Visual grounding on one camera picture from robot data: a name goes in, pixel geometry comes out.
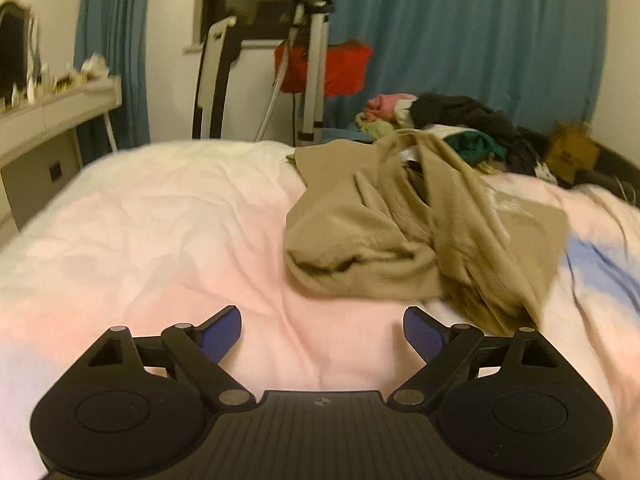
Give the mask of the red cloth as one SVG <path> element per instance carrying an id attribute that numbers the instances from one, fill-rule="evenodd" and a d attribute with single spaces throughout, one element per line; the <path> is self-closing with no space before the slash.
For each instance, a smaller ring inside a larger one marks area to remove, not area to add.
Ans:
<path id="1" fill-rule="evenodd" d="M 363 89 L 373 51 L 357 40 L 331 44 L 326 52 L 324 96 L 352 96 Z M 288 55 L 288 68 L 282 82 L 283 93 L 303 93 L 307 78 L 307 47 L 296 44 Z"/>

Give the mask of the black garment pile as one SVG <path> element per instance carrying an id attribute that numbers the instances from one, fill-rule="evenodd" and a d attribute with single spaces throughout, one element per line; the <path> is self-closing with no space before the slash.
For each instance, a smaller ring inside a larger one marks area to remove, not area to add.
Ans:
<path id="1" fill-rule="evenodd" d="M 417 129 L 431 125 L 470 127 L 488 134 L 506 150 L 506 169 L 535 177 L 540 155 L 526 136 L 501 110 L 493 110 L 469 96 L 423 93 L 411 104 L 409 114 Z"/>

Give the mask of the beige garment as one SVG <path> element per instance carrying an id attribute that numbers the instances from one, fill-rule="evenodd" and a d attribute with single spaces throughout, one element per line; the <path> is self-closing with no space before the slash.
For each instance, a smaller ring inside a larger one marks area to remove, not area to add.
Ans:
<path id="1" fill-rule="evenodd" d="M 296 148 L 305 192 L 284 260 L 319 294 L 449 300 L 509 335 L 542 318 L 565 249 L 564 211 L 493 188 L 431 133 Z"/>

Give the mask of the blue curtain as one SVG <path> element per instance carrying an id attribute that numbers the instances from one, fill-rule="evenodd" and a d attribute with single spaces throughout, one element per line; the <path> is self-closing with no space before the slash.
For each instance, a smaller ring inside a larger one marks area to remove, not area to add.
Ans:
<path id="1" fill-rule="evenodd" d="M 122 82 L 122 105 L 112 124 L 121 150 L 150 142 L 145 80 L 146 11 L 149 0 L 80 0 L 74 65 L 104 57 Z"/>
<path id="2" fill-rule="evenodd" d="M 343 128 L 379 94 L 469 96 L 544 132 L 596 108 L 606 0 L 334 0 L 330 39 L 372 49 L 353 96 L 326 102 Z"/>

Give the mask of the blue curtain left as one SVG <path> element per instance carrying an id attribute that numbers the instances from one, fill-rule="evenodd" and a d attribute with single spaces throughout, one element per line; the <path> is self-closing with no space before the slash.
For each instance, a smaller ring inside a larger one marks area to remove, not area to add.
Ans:
<path id="1" fill-rule="evenodd" d="M 122 82 L 122 105 L 112 124 L 121 150 L 150 142 L 145 80 L 146 11 L 149 0 L 80 0 L 74 65 L 104 57 Z"/>

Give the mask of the ornate mirror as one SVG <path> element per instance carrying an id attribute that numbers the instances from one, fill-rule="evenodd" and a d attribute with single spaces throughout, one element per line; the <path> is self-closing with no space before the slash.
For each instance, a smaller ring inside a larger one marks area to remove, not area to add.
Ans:
<path id="1" fill-rule="evenodd" d="M 25 91 L 40 76 L 40 24 L 30 6 L 18 0 L 1 3 L 1 99 L 9 106 L 13 89 Z"/>

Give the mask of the blue curtain right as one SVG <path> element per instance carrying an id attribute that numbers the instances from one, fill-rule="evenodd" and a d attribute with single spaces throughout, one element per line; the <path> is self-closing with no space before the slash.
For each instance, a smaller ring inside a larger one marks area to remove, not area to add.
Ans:
<path id="1" fill-rule="evenodd" d="M 372 49 L 353 96 L 326 102 L 343 128 L 379 94 L 469 96 L 544 132 L 596 108 L 606 0 L 334 0 L 330 39 Z"/>

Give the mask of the pink garment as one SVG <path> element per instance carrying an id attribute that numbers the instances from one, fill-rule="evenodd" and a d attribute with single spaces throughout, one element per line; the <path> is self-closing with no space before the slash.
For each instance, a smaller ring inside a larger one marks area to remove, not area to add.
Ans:
<path id="1" fill-rule="evenodd" d="M 395 107 L 399 101 L 413 102 L 417 96 L 408 93 L 378 94 L 374 98 L 367 100 L 363 110 L 364 119 L 367 122 L 374 122 L 381 119 L 386 122 L 395 120 Z"/>

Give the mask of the pale green garment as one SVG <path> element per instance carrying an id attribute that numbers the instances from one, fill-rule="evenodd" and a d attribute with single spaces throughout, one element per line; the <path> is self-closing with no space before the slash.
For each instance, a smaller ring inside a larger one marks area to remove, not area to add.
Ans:
<path id="1" fill-rule="evenodd" d="M 370 120 L 364 113 L 357 114 L 355 116 L 355 122 L 361 132 L 372 136 L 374 140 L 380 140 L 395 131 L 395 127 L 391 122 L 378 117 L 373 117 L 373 119 Z"/>

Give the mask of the cardboard box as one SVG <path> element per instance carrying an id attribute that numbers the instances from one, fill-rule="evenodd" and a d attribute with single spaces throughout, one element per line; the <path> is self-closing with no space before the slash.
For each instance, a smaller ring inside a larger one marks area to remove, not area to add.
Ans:
<path id="1" fill-rule="evenodd" d="M 600 146 L 591 136 L 586 122 L 556 122 L 549 136 L 544 162 L 558 179 L 573 184 L 580 170 L 593 170 L 600 157 Z"/>

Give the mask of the white dressing table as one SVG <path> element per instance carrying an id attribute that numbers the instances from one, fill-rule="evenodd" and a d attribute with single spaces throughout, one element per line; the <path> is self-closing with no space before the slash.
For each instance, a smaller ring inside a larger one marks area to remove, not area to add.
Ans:
<path id="1" fill-rule="evenodd" d="M 122 78 L 109 76 L 1 114 L 1 244 L 81 170 L 76 128 L 102 118 L 111 151 L 110 113 L 122 106 Z"/>

